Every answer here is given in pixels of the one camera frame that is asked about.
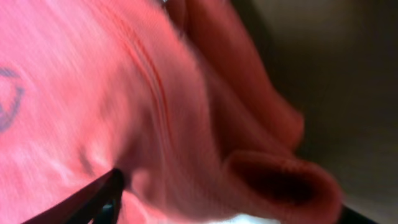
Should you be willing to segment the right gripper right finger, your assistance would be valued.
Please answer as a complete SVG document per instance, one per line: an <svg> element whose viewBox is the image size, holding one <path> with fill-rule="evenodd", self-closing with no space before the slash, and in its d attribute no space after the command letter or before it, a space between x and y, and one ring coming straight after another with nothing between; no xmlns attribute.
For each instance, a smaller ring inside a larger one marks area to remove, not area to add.
<svg viewBox="0 0 398 224"><path fill-rule="evenodd" d="M337 224L378 224L372 219L344 206Z"/></svg>

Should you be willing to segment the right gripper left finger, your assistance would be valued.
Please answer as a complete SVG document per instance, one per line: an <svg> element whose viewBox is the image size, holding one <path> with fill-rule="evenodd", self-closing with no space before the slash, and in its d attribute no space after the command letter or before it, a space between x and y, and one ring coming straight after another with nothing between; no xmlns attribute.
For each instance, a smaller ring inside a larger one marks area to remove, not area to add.
<svg viewBox="0 0 398 224"><path fill-rule="evenodd" d="M117 224L123 190L122 172L112 169L24 224Z"/></svg>

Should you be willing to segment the red soccer t-shirt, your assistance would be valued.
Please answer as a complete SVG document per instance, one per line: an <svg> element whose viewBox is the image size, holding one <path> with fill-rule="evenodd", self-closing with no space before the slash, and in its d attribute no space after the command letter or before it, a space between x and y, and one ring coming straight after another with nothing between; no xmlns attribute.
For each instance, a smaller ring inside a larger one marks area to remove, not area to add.
<svg viewBox="0 0 398 224"><path fill-rule="evenodd" d="M229 1L1 2L2 223L113 167L121 223L334 223L303 126Z"/></svg>

